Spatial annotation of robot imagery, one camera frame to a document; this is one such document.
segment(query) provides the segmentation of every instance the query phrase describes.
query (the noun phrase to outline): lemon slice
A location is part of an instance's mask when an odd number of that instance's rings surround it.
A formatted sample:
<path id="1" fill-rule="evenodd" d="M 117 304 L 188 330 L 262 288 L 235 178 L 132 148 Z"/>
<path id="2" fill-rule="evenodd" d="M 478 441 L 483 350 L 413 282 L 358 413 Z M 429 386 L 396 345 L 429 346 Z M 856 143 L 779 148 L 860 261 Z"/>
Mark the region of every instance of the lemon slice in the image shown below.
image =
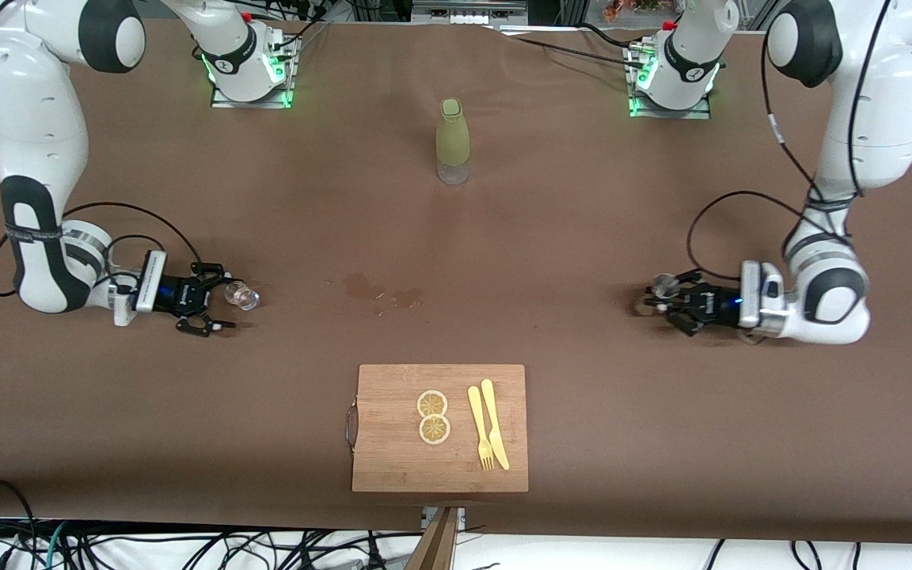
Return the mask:
<path id="1" fill-rule="evenodd" d="M 449 437 L 449 420 L 440 414 L 430 414 L 420 420 L 420 437 L 424 443 L 438 445 Z"/>
<path id="2" fill-rule="evenodd" d="M 431 414 L 445 415 L 449 410 L 449 401 L 446 400 L 446 394 L 439 392 L 437 389 L 430 389 L 417 398 L 417 412 L 420 417 L 430 416 Z"/>

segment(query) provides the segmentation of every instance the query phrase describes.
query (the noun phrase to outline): brown table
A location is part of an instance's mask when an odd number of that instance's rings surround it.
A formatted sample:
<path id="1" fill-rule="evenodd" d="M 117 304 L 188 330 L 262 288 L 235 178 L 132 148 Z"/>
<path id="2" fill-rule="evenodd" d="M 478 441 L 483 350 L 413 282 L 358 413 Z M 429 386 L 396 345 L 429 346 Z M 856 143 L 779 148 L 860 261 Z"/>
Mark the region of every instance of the brown table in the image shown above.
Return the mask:
<path id="1" fill-rule="evenodd" d="M 685 230 L 713 197 L 803 198 L 764 117 L 759 36 L 731 42 L 713 120 L 642 120 L 615 66 L 477 26 L 336 25 L 304 51 L 293 109 L 210 109 L 188 33 L 147 28 L 133 73 L 73 69 L 91 148 L 69 205 L 170 217 L 264 305 L 219 310 L 246 326 L 203 340 L 165 315 L 118 329 L 105 310 L 0 299 L 0 477 L 36 515 L 409 528 L 448 500 L 495 533 L 912 541 L 912 170 L 852 215 L 872 278 L 857 345 L 688 339 L 626 308 L 652 275 L 689 269 Z M 829 91 L 772 77 L 811 168 Z M 444 97 L 472 134 L 459 188 L 435 176 Z M 188 260 L 148 218 L 86 213 Z M 794 222 L 734 199 L 697 232 L 699 256 L 779 263 Z M 11 271 L 4 257 L 0 287 Z M 350 274 L 385 300 L 348 296 Z M 391 306 L 413 288 L 422 306 Z M 529 493 L 352 493 L 358 365 L 396 362 L 526 364 Z"/>

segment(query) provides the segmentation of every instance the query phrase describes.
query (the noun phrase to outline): cutting board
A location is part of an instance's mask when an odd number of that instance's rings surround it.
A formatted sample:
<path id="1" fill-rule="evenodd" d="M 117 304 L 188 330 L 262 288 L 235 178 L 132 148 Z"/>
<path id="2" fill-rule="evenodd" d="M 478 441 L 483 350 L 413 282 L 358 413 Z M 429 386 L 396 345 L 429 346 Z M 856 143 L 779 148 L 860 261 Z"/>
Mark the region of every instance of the cutting board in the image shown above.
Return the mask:
<path id="1" fill-rule="evenodd" d="M 490 378 L 509 470 L 485 472 L 468 387 Z M 448 438 L 420 437 L 417 398 L 426 390 L 449 403 Z M 526 372 L 521 364 L 365 364 L 358 375 L 357 438 L 351 489 L 378 493 L 513 493 L 529 487 Z M 491 431 L 488 412 L 485 429 Z"/>

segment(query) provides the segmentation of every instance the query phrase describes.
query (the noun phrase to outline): yellow knife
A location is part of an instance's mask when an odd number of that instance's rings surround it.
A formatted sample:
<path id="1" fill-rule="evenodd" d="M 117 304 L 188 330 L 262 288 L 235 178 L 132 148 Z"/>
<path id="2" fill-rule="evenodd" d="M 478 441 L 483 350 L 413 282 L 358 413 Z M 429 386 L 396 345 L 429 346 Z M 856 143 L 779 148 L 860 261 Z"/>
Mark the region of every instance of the yellow knife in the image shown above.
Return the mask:
<path id="1" fill-rule="evenodd" d="M 488 405 L 488 417 L 492 419 L 492 432 L 488 434 L 488 441 L 492 443 L 492 451 L 495 451 L 499 465 L 502 469 L 509 470 L 506 445 L 502 443 L 502 432 L 499 431 L 499 410 L 495 407 L 495 385 L 491 379 L 481 380 L 481 392 L 484 393 L 484 403 Z"/>

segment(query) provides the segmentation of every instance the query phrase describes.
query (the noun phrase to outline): green bottle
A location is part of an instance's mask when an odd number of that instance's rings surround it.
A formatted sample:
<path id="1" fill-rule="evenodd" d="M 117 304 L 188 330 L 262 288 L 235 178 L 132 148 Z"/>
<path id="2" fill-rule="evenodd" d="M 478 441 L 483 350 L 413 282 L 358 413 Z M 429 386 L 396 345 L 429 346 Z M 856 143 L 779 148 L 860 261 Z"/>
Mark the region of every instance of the green bottle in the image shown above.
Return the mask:
<path id="1" fill-rule="evenodd" d="M 462 184 L 470 176 L 470 132 L 459 100 L 442 101 L 442 116 L 435 128 L 435 156 L 444 183 Z"/>

